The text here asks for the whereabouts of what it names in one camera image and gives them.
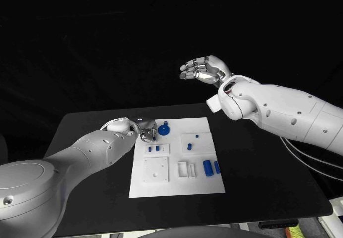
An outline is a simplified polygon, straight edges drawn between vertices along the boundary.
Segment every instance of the black table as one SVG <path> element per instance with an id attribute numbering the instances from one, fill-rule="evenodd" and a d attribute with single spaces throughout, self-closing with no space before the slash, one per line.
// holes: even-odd
<path id="1" fill-rule="evenodd" d="M 128 198 L 133 149 L 77 186 L 56 237 L 332 214 L 311 174 L 278 137 L 250 120 L 212 113 L 205 103 L 66 114 L 45 156 L 118 117 L 208 117 L 226 193 Z"/>

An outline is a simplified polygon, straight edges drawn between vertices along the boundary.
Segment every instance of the black curtain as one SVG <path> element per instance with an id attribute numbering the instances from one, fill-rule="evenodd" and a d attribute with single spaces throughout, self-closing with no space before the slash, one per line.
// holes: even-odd
<path id="1" fill-rule="evenodd" d="M 28 7 L 0 17 L 0 133 L 10 161 L 42 158 L 71 112 L 205 102 L 215 87 L 179 79 L 179 67 L 205 55 L 235 74 L 343 107 L 339 6 L 85 1 Z"/>

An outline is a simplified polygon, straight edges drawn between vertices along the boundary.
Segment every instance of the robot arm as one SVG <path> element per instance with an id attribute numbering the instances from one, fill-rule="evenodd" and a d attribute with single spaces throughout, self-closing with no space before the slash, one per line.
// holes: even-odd
<path id="1" fill-rule="evenodd" d="M 69 194 L 82 180 L 131 150 L 139 134 L 150 141 L 156 122 L 120 118 L 43 160 L 0 166 L 0 237 L 52 237 Z"/>
<path id="2" fill-rule="evenodd" d="M 192 60 L 180 70 L 182 79 L 195 78 L 218 87 L 218 94 L 206 101 L 212 112 L 222 109 L 232 120 L 250 119 L 273 134 L 343 155 L 342 108 L 300 90 L 261 85 L 234 75 L 215 56 Z"/>

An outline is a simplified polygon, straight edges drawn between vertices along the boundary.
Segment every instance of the robotic hand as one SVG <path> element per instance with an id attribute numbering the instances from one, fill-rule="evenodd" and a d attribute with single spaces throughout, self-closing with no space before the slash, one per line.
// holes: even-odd
<path id="1" fill-rule="evenodd" d="M 69 194 L 82 180 L 131 150 L 139 134 L 152 142 L 154 120 L 118 118 L 43 160 L 0 166 L 0 237 L 52 237 Z"/>
<path id="2" fill-rule="evenodd" d="M 195 78 L 218 87 L 206 101 L 212 112 L 222 109 L 232 120 L 250 119 L 273 134 L 343 155 L 342 108 L 297 89 L 234 75 L 215 56 L 193 59 L 180 71 L 180 79 Z"/>

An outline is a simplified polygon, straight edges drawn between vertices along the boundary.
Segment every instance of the blue object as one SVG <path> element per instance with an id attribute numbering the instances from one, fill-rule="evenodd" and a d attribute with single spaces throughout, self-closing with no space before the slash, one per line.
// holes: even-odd
<path id="1" fill-rule="evenodd" d="M 169 128 L 169 123 L 164 122 L 163 125 L 159 127 L 159 134 L 160 135 L 167 135 L 170 133 L 170 128 Z"/>
<path id="2" fill-rule="evenodd" d="M 211 161 L 205 160 L 202 163 L 203 163 L 203 169 L 205 169 L 206 176 L 212 176 L 213 175 L 213 170 L 212 170 Z"/>
<path id="3" fill-rule="evenodd" d="M 219 173 L 221 173 L 221 170 L 219 170 L 218 161 L 215 161 L 215 168 L 216 168 L 216 173 L 219 174 Z"/>

